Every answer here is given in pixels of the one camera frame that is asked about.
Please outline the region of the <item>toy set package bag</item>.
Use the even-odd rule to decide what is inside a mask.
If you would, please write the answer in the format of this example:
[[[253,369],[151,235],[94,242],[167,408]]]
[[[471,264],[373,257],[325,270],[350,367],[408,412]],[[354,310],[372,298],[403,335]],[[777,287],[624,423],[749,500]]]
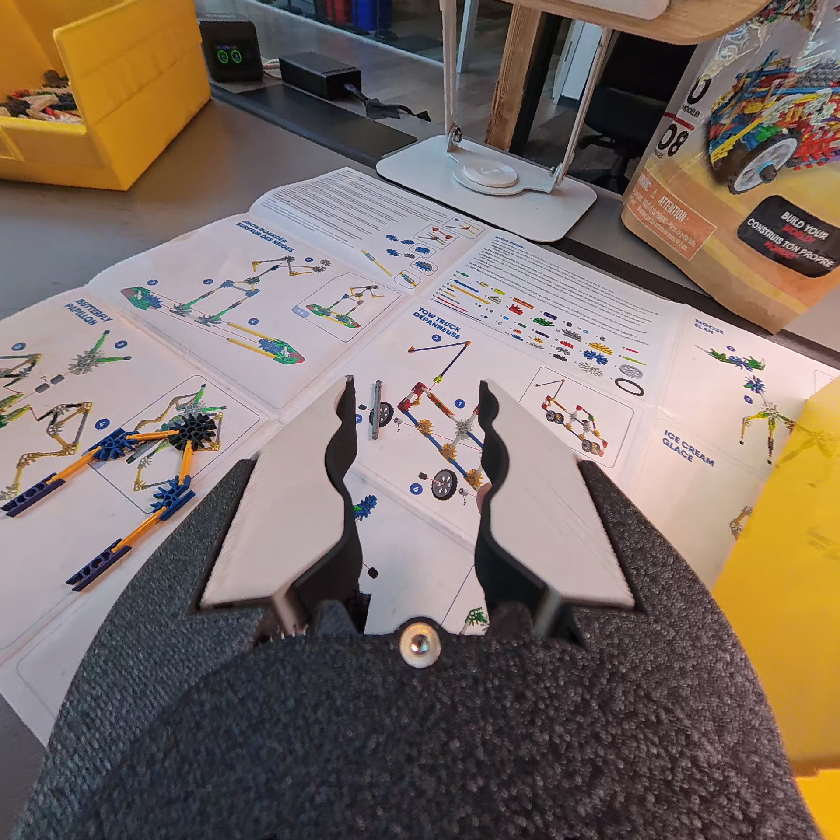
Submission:
[[[622,220],[772,333],[838,286],[838,1],[768,2],[698,48]]]

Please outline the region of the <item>blue yellow toy rod model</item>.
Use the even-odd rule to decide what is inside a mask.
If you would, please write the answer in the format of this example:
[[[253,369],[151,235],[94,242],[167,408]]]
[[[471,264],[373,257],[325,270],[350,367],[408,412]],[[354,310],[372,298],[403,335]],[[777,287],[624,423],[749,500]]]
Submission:
[[[198,451],[218,447],[219,425],[216,419],[216,415],[196,412],[177,416],[168,421],[162,429],[152,432],[117,428],[90,447],[66,469],[52,473],[32,487],[12,496],[2,505],[2,512],[14,518],[63,487],[81,468],[135,455],[146,444],[163,442],[181,455],[175,477],[166,480],[153,494],[150,516],[125,538],[112,542],[66,581],[74,592],[81,592],[131,552],[134,545],[154,525],[169,520],[195,497],[196,493],[192,489],[193,458]]]

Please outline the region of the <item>black device green lights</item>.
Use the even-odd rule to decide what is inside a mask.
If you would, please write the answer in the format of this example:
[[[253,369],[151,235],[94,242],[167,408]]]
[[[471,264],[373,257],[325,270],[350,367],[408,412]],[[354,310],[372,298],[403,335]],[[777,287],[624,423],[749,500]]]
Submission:
[[[261,81],[263,61],[252,22],[201,18],[198,25],[206,68],[213,81]]]

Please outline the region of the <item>black power adapter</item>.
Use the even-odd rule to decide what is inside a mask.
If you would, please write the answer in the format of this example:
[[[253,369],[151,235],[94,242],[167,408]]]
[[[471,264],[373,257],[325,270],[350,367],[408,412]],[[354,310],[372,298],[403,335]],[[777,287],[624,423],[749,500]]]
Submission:
[[[361,70],[315,52],[278,59],[284,83],[324,100],[338,100],[362,90]]]

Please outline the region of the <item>black office chair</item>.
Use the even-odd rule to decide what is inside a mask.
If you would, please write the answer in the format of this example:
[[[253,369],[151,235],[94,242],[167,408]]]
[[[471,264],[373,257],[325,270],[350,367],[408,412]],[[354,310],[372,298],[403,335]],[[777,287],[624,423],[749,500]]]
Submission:
[[[595,134],[579,142],[581,150],[597,145],[616,159],[607,171],[572,171],[573,177],[626,190],[627,164],[645,153],[695,49],[625,33],[616,37],[584,118]]]

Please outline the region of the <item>grey desk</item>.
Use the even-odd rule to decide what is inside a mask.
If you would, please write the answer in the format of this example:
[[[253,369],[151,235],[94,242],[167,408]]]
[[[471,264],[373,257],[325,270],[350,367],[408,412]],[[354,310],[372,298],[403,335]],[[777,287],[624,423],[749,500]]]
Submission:
[[[82,286],[99,271],[245,211],[271,188],[348,165],[372,168],[212,99],[127,192],[2,181],[2,318]],[[838,290],[775,335],[734,315],[625,229],[596,189],[570,235],[546,249],[838,367]]]

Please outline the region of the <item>white instruction sheet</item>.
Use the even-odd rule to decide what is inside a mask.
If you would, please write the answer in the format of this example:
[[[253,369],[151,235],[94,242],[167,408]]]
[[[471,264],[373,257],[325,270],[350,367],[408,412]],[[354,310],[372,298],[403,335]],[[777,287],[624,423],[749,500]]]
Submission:
[[[2,693],[41,741],[130,576],[342,374],[371,634],[416,614],[487,626],[468,551],[481,380],[604,469],[713,586],[805,402],[837,376],[352,169],[282,186],[2,321],[2,505],[117,428],[219,425],[194,455],[195,497],[83,591],[67,580],[151,515],[174,448],[83,467],[2,512]]]

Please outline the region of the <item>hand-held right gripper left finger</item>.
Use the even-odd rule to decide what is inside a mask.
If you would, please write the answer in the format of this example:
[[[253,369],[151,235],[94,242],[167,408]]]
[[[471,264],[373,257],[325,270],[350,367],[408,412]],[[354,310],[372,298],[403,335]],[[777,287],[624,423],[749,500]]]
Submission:
[[[267,603],[291,634],[336,601],[363,628],[362,549],[343,481],[357,451],[354,378],[341,376],[261,449],[201,606]]]

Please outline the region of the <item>yellow parts bin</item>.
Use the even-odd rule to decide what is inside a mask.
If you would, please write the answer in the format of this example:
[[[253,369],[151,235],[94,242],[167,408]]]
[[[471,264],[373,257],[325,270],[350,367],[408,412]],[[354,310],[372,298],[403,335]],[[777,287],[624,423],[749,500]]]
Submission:
[[[188,1],[2,1],[1,100],[69,78],[83,124],[1,117],[1,176],[125,191],[210,97]]]
[[[797,774],[839,756],[839,383],[805,404],[713,590]]]

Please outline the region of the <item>pile of toy parts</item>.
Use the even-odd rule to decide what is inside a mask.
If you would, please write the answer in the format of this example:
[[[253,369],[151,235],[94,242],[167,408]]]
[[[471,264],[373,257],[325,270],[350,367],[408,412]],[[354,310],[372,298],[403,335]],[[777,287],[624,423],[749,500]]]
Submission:
[[[1,116],[48,123],[83,124],[69,78],[55,70],[44,74],[39,87],[11,92],[1,102]]]

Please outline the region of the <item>white stand with wooden board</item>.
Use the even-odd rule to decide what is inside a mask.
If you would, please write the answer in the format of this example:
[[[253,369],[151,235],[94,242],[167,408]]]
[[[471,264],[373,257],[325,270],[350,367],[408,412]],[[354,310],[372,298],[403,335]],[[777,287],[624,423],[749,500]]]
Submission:
[[[516,73],[525,81],[544,13],[600,28],[570,140],[560,164],[548,169],[490,145],[464,140],[455,116],[456,3],[439,2],[444,48],[444,133],[386,156],[376,165],[386,180],[535,242],[565,236],[595,201],[594,190],[568,178],[574,149],[614,32],[678,46],[695,45],[737,27],[765,5],[722,2],[513,2],[491,116],[498,128]]]

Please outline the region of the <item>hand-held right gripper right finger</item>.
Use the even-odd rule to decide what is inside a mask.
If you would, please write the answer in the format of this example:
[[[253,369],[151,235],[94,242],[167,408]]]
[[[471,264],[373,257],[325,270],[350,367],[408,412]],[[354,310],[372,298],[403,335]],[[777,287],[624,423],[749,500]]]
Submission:
[[[490,633],[529,627],[572,637],[571,608],[631,611],[634,594],[581,472],[578,458],[499,384],[479,385],[481,465],[476,576]]]

